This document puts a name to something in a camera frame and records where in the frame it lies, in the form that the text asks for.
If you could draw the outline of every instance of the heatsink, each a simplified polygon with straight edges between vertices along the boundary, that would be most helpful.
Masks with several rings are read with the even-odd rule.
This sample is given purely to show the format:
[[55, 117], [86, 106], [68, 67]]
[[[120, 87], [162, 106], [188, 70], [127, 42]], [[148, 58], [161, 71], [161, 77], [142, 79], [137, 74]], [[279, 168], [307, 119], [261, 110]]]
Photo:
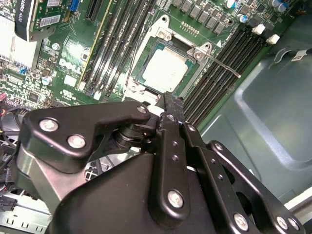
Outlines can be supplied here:
[[14, 22], [0, 16], [0, 59], [20, 69], [36, 68], [42, 41], [27, 42], [15, 35]]

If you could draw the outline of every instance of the integrated circuit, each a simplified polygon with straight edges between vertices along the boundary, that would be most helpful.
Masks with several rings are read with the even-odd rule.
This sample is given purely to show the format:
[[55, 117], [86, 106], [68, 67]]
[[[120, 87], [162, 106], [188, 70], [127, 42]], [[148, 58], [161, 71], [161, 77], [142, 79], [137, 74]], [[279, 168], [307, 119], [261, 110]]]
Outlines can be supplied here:
[[246, 15], [249, 12], [249, 10], [250, 10], [249, 6], [243, 5], [242, 8], [240, 9], [240, 13]]
[[274, 15], [272, 15], [272, 17], [270, 18], [270, 21], [271, 21], [272, 23], [276, 23], [277, 19], [278, 19], [278, 16], [274, 14]]
[[218, 23], [218, 25], [215, 27], [214, 32], [218, 35], [223, 31], [225, 25], [222, 23]]
[[192, 11], [190, 12], [190, 16], [193, 18], [196, 18], [198, 16], [198, 14], [200, 13], [200, 11], [201, 11], [201, 9], [199, 6], [194, 6]]
[[188, 12], [190, 8], [192, 7], [193, 3], [190, 0], [185, 0], [181, 7], [181, 11]]
[[211, 18], [208, 20], [208, 22], [207, 22], [207, 24], [206, 24], [206, 27], [207, 27], [207, 28], [214, 28], [214, 26], [215, 26], [216, 23], [217, 23], [217, 20], [216, 20], [215, 18], [211, 17]]
[[38, 102], [39, 95], [34, 94], [33, 92], [30, 92], [28, 96], [28, 100], [33, 101], [33, 102]]
[[264, 11], [265, 7], [264, 5], [260, 4], [258, 7], [257, 7], [257, 12], [259, 13], [262, 13]]
[[201, 13], [200, 17], [198, 18], [198, 21], [201, 23], [205, 23], [208, 17], [209, 17], [209, 14], [204, 11], [203, 13]]

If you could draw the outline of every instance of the metal hole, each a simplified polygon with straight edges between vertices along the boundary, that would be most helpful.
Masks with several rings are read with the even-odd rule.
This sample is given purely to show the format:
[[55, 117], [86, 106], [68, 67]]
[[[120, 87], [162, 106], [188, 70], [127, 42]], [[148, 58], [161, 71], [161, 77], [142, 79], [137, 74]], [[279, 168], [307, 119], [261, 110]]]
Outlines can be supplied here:
[[145, 108], [143, 106], [138, 106], [137, 110], [140, 111], [143, 114], [146, 114], [146, 110], [145, 110]]
[[173, 115], [167, 115], [167, 118], [170, 119], [172, 122], [175, 121], [175, 117]]
[[172, 157], [172, 160], [175, 161], [175, 162], [178, 162], [178, 161], [179, 161], [179, 157], [176, 156], [176, 155], [174, 155], [174, 156]]

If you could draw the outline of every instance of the capacitor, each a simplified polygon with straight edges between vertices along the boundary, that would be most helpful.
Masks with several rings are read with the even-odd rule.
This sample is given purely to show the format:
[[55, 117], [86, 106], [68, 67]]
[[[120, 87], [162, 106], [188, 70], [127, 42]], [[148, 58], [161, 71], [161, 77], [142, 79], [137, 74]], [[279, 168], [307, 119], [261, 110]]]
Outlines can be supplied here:
[[274, 8], [276, 12], [283, 13], [287, 10], [287, 3], [283, 2]]
[[281, 4], [280, 0], [269, 0], [268, 5], [272, 7], [277, 7], [279, 4]]
[[60, 46], [59, 46], [58, 43], [53, 43], [51, 47], [52, 47], [52, 49], [54, 49], [54, 50], [60, 50]]
[[50, 85], [52, 84], [52, 77], [51, 76], [43, 77], [41, 82], [43, 85]]
[[246, 23], [246, 21], [247, 21], [247, 16], [245, 16], [243, 14], [238, 14], [236, 16], [236, 18], [237, 18], [237, 21], [240, 23]]
[[236, 1], [235, 0], [225, 0], [224, 1], [224, 7], [227, 9], [233, 8], [236, 5]]

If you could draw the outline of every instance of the label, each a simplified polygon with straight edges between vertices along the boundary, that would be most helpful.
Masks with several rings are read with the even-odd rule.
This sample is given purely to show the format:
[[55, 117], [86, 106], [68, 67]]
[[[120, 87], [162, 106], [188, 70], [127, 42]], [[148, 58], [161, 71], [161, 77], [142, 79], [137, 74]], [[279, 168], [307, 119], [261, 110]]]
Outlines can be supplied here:
[[60, 20], [60, 15], [43, 18], [40, 22], [40, 27], [44, 27], [44, 26], [47, 26], [50, 24], [58, 23], [59, 20]]
[[58, 6], [59, 2], [60, 2], [60, 0], [48, 0], [47, 7]]
[[293, 57], [292, 62], [301, 60], [305, 55], [307, 55], [306, 52], [307, 52], [307, 50], [299, 50], [297, 52], [296, 56]]

